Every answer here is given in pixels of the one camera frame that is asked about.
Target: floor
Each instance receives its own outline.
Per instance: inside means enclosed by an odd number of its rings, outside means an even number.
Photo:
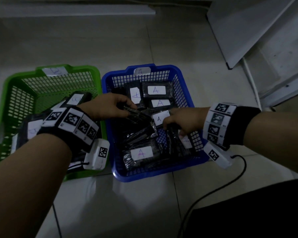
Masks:
[[[256,106],[240,65],[228,70],[203,9],[157,8],[155,16],[86,16],[0,19],[0,95],[11,74],[67,63],[96,66],[103,76],[129,65],[180,68],[196,107],[226,101]],[[203,207],[270,184],[292,173],[246,147],[232,150],[248,163],[244,176],[202,200]],[[64,182],[54,204],[63,237],[175,237],[187,208],[234,179],[214,162],[121,183],[110,167],[99,176]],[[37,237],[59,237],[51,210]]]

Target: blue plastic basket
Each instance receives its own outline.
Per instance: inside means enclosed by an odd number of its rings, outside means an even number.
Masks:
[[[150,67],[151,73],[148,75],[136,76],[134,70],[136,68]],[[123,86],[133,80],[140,81],[165,81],[169,80],[174,85],[174,96],[177,105],[182,107],[194,107],[191,96],[187,89],[186,83],[179,68],[173,65],[156,66],[155,64],[145,64],[137,66],[129,66],[126,70],[112,71],[105,74],[102,78],[103,93],[110,93],[113,88]],[[208,161],[208,156],[203,151],[201,132],[193,132],[190,134],[195,150],[196,156],[186,157],[182,161],[174,163],[163,164],[154,168],[137,168],[132,171],[127,171],[123,162],[123,157],[120,150],[115,145],[116,136],[111,129],[111,121],[106,121],[107,139],[110,142],[109,159],[114,176],[122,182],[130,182],[134,180],[140,180],[147,177],[157,176],[160,174],[184,169],[190,166],[198,165]],[[166,146],[166,134],[163,129],[159,129],[158,143],[162,143]]]

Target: person's right hand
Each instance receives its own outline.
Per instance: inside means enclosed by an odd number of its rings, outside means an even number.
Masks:
[[[170,110],[171,116],[163,120],[163,128],[166,130],[167,125],[176,123],[181,126],[180,136],[185,136],[193,131],[203,129],[207,116],[207,108],[173,108]]]

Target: white wall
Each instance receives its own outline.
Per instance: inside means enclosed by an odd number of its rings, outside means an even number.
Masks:
[[[279,82],[298,73],[298,0],[262,36],[258,48]]]

